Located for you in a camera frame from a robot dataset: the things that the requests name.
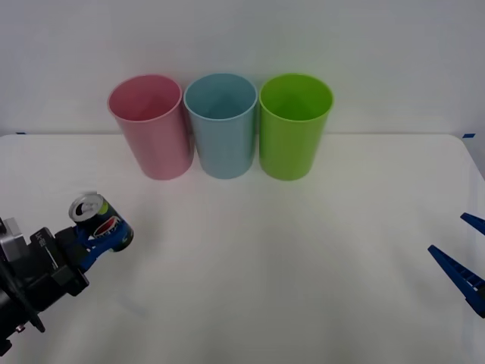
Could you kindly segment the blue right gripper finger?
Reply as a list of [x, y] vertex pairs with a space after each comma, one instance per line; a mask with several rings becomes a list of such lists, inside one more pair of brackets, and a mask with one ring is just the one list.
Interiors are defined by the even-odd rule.
[[479, 218], [477, 216], [468, 214], [468, 213], [463, 213], [460, 216], [460, 219], [468, 223], [470, 226], [472, 226], [475, 230], [479, 231], [482, 235], [485, 234], [485, 220], [482, 218]]
[[468, 305], [481, 317], [484, 317], [484, 279], [455, 261], [434, 245], [428, 247], [442, 270], [465, 297]]

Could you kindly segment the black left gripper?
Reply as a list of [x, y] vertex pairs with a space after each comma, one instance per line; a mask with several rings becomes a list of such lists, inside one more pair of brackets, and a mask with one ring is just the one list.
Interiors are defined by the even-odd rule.
[[97, 237], [84, 227], [69, 227], [52, 234], [43, 227], [30, 236], [26, 297], [43, 312], [60, 298], [80, 294], [89, 286], [85, 273], [100, 255], [126, 242], [126, 223], [109, 218], [109, 229]]

